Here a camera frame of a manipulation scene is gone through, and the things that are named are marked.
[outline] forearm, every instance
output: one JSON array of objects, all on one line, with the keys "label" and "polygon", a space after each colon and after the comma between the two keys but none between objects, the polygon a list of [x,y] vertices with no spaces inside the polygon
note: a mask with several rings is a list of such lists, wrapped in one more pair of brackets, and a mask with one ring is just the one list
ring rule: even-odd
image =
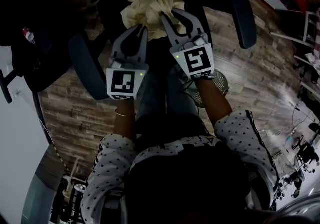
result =
[{"label": "forearm", "polygon": [[136,136],[136,115],[135,115],[135,102],[134,101],[118,101],[117,111],[119,114],[115,117],[114,130],[115,134],[128,137],[134,140]]},{"label": "forearm", "polygon": [[215,126],[219,119],[232,112],[232,108],[212,81],[199,79],[195,84],[212,125]]}]

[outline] chair armrest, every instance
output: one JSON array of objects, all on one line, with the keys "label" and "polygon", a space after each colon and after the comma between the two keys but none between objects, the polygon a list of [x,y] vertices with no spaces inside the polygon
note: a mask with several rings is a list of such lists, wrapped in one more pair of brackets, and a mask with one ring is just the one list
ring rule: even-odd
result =
[{"label": "chair armrest", "polygon": [[201,0],[203,6],[210,7],[233,16],[241,48],[256,44],[257,27],[249,0]]},{"label": "chair armrest", "polygon": [[92,54],[88,37],[77,33],[68,43],[73,67],[84,87],[96,99],[109,98],[107,94],[107,77],[98,62],[98,54]]},{"label": "chair armrest", "polygon": [[4,93],[4,97],[7,103],[12,103],[12,98],[8,90],[8,85],[11,83],[11,81],[14,80],[16,76],[17,76],[17,73],[15,70],[10,72],[10,74],[7,77],[4,77],[2,70],[0,70],[0,86],[1,86],[2,92]]}]

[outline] beige cloth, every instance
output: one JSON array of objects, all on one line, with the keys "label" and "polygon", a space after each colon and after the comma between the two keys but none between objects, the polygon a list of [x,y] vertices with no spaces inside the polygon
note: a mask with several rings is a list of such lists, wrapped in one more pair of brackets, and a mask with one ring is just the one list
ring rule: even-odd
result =
[{"label": "beige cloth", "polygon": [[148,41],[166,37],[167,33],[161,22],[161,12],[172,21],[179,33],[186,33],[186,28],[172,15],[172,8],[185,9],[182,0],[128,0],[132,4],[122,12],[122,20],[126,28],[138,24],[145,25],[149,30]]}]

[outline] cable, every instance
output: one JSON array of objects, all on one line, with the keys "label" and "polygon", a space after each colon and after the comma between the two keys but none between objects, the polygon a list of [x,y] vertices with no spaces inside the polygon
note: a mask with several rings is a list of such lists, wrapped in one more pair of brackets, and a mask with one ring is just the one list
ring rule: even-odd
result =
[{"label": "cable", "polygon": [[299,118],[299,119],[297,119],[296,121],[294,121],[295,110],[298,110],[298,111],[300,111],[300,112],[302,112],[303,114],[306,115],[305,119],[302,120],[302,121],[301,121],[300,123],[298,123],[297,125],[295,125],[295,127],[297,127],[298,125],[300,125],[301,123],[303,123],[307,118],[309,118],[310,120],[312,120],[312,119],[309,117],[309,114],[311,113],[311,111],[310,111],[308,114],[306,114],[306,113],[304,113],[303,111],[301,111],[300,109],[298,109],[298,104],[297,104],[297,105],[294,107],[294,109],[293,109],[292,118],[291,118],[292,123],[291,123],[291,125],[289,125],[287,128],[283,128],[283,129],[281,129],[281,130],[278,129],[278,130],[275,131],[273,134],[268,134],[267,130],[259,130],[258,132],[265,131],[265,133],[266,133],[268,136],[272,136],[272,135],[280,132],[280,133],[277,135],[277,136],[279,136],[282,131],[285,131],[285,130],[289,129],[291,126],[293,126],[293,125],[295,124],[295,122],[301,120],[301,118]]},{"label": "cable", "polygon": [[60,156],[60,153],[59,153],[59,151],[58,151],[58,149],[57,149],[57,147],[56,147],[56,145],[55,145],[55,143],[54,143],[54,141],[53,141],[53,139],[52,139],[52,137],[51,137],[51,135],[50,135],[50,133],[49,133],[49,130],[48,130],[47,127],[43,124],[43,122],[42,122],[42,120],[39,118],[37,112],[36,112],[36,111],[32,108],[32,106],[23,98],[23,96],[22,96],[21,94],[19,94],[19,92],[17,92],[16,95],[17,95],[17,96],[20,96],[20,97],[25,101],[25,103],[31,108],[31,110],[36,114],[36,117],[40,120],[40,122],[41,122],[41,124],[42,124],[42,126],[43,126],[43,129],[45,129],[46,132],[47,132],[47,134],[49,135],[49,137],[50,137],[50,139],[51,139],[51,142],[52,142],[52,144],[53,144],[53,148],[54,148],[57,156],[59,157],[60,161],[63,163],[63,165],[64,165],[64,167],[66,168],[66,170],[71,174],[70,169],[67,167],[66,163],[64,162],[64,160],[63,160],[62,157]]}]

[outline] white wall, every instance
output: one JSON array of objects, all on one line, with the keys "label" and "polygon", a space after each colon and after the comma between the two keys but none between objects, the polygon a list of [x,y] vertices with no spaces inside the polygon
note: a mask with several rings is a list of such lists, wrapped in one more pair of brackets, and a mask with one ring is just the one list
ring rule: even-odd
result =
[{"label": "white wall", "polygon": [[[0,47],[0,69],[5,76],[11,61],[11,48]],[[0,213],[9,224],[21,224],[29,186],[49,146],[38,116],[25,102],[34,108],[24,78],[17,77],[10,84],[9,91],[15,90],[21,96],[11,104],[0,90]]]}]

